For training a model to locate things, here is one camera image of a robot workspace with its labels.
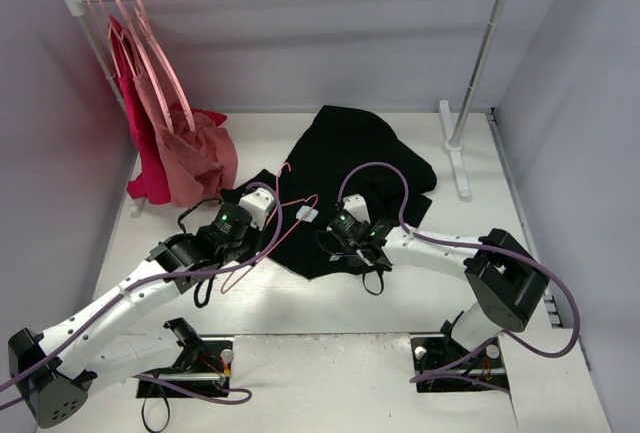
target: black garment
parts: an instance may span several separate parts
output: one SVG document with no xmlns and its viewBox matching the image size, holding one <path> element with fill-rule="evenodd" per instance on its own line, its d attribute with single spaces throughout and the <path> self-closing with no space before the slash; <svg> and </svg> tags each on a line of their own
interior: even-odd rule
<svg viewBox="0 0 640 433">
<path fill-rule="evenodd" d="M 280 176 L 280 199 L 283 203 L 307 198 L 317 193 L 318 216 L 312 222 L 300 225 L 271 253 L 270 258 L 282 266 L 306 278 L 316 278 L 328 273 L 348 272 L 360 274 L 372 271 L 366 266 L 353 266 L 348 258 L 330 261 L 330 255 L 317 243 L 316 231 L 324 230 L 337 213 L 336 202 L 342 180 L 355 167 L 371 161 L 382 161 L 398 168 L 409 183 L 409 202 L 405 220 L 418 226 L 431 200 L 421 193 L 436 186 L 433 169 L 424 159 L 398 140 L 391 127 L 371 112 L 351 108 L 324 106 L 313 124 L 298 140 L 287 160 L 291 173 L 286 169 Z M 261 171 L 250 180 L 261 181 L 275 190 L 275 176 Z M 237 203 L 246 183 L 235 190 L 223 190 L 226 201 Z M 402 203 L 404 189 L 396 174 L 383 167 L 370 167 L 356 173 L 345 189 L 345 196 L 360 194 L 366 202 L 372 222 L 381 218 L 396 219 Z M 282 233 L 296 221 L 301 205 L 284 208 Z M 265 234 L 272 237 L 275 219 Z M 329 251 L 340 251 L 340 246 L 323 234 L 323 246 Z"/>
</svg>

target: wall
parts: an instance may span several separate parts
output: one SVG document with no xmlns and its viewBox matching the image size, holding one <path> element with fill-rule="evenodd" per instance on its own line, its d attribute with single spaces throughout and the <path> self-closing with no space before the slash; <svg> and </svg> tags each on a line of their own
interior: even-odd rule
<svg viewBox="0 0 640 433">
<path fill-rule="evenodd" d="M 640 422 L 638 31 L 637 0 L 556 0 L 498 113 L 540 256 L 578 300 L 618 432 Z"/>
<path fill-rule="evenodd" d="M 194 104 L 435 111 L 462 103 L 494 0 L 154 0 Z M 478 106 L 502 98 L 553 0 L 510 0 Z"/>
<path fill-rule="evenodd" d="M 62 0 L 0 0 L 0 341 L 89 298 L 130 164 L 124 115 Z M 9 377 L 6 346 L 0 382 Z M 13 399 L 12 388 L 0 403 Z M 0 431 L 26 433 L 24 405 Z"/>
</svg>

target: table surface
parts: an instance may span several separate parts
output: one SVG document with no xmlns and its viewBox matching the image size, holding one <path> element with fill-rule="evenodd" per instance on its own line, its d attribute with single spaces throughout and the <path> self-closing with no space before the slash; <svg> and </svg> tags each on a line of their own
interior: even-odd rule
<svg viewBox="0 0 640 433">
<path fill-rule="evenodd" d="M 313 116 L 230 116 L 226 126 L 240 160 L 237 183 L 262 168 L 277 171 Z M 500 227 L 524 244 L 484 115 L 470 115 L 465 131 L 465 160 L 473 193 L 470 201 L 456 195 L 449 161 L 441 149 L 437 114 L 381 116 L 438 175 L 438 187 L 428 195 L 434 203 L 422 222 L 423 229 L 480 235 Z M 177 210 L 145 205 L 142 216 L 132 218 L 129 204 L 126 199 L 96 295 L 126 276 L 159 240 L 177 231 Z M 195 228 L 210 222 L 214 213 L 212 208 L 198 211 L 187 225 Z M 185 295 L 149 315 L 135 329 L 154 330 L 165 320 L 182 316 L 201 334 L 235 335 L 232 385 L 250 388 L 255 395 L 240 407 L 171 400 L 172 418 L 166 432 L 386 433 L 426 428 L 511 433 L 518 428 L 534 431 L 538 424 L 544 424 L 545 432 L 608 431 L 579 349 L 564 363 L 539 359 L 544 367 L 532 371 L 528 352 L 505 345 L 505 362 L 510 378 L 514 378 L 512 401 L 494 391 L 416 394 L 408 383 L 413 368 L 408 332 L 437 331 L 445 319 L 468 308 L 474 297 L 464 282 L 417 268 L 394 268 L 385 281 L 385 293 L 372 297 L 363 291 L 359 277 L 333 274 L 308 281 L 265 260 L 230 293 L 214 294 L 203 310 L 197 310 L 191 295 Z M 552 349 L 557 346 L 558 334 L 564 335 L 560 341 L 566 341 L 567 331 L 551 329 L 541 305 L 527 334 L 538 341 L 536 344 L 548 346 L 551 342 L 548 348 Z M 513 343 L 506 338 L 501 342 Z M 560 374 L 568 375 L 567 379 L 556 385 Z M 571 389 L 574 383 L 579 385 L 578 392 L 567 396 L 566 405 L 562 394 L 546 400 L 540 395 L 550 384 L 560 391 Z M 135 388 L 135 380 L 107 388 L 68 421 L 46 431 L 142 433 L 142 402 L 134 399 Z M 537 409 L 527 407 L 529 394 L 540 396 Z M 555 416 L 546 413 L 545 401 L 554 402 L 549 407 L 555 408 Z M 148 416 L 154 426 L 163 424 L 163 408 L 159 401 L 150 401 Z M 568 416 L 561 413 L 563 408 L 569 411 Z"/>
</svg>

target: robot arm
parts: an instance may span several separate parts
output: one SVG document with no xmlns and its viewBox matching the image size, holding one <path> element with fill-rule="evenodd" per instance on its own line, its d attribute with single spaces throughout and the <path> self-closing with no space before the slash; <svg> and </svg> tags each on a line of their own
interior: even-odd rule
<svg viewBox="0 0 640 433">
<path fill-rule="evenodd" d="M 117 286 L 74 316 L 39 334 L 26 328 L 16 333 L 9 340 L 12 376 L 49 356 L 94 320 L 55 359 L 17 384 L 38 425 L 49 428 L 65 421 L 87 401 L 89 391 L 94 394 L 135 374 L 166 367 L 188 370 L 200 356 L 202 340 L 183 319 L 168 321 L 153 334 L 124 332 L 206 278 L 156 279 L 134 290 L 131 285 L 162 273 L 216 269 L 253 257 L 274 205 L 271 193 L 260 188 L 243 196 L 238 205 L 225 203 L 210 225 L 195 235 L 179 234 L 161 242 Z M 120 297 L 106 314 L 94 318 Z"/>
<path fill-rule="evenodd" d="M 548 278 L 502 255 L 425 243 L 395 224 L 381 220 L 371 225 L 364 199 L 353 195 L 344 199 L 344 209 L 327 231 L 346 253 L 358 256 L 356 261 L 374 266 L 378 271 L 411 265 L 468 281 L 477 303 L 453 323 L 446 321 L 441 329 L 465 350 L 473 351 L 502 330 L 525 330 L 548 286 Z M 499 246 L 531 258 L 509 233 L 499 229 L 475 238 L 413 232 L 450 242 Z"/>
</svg>

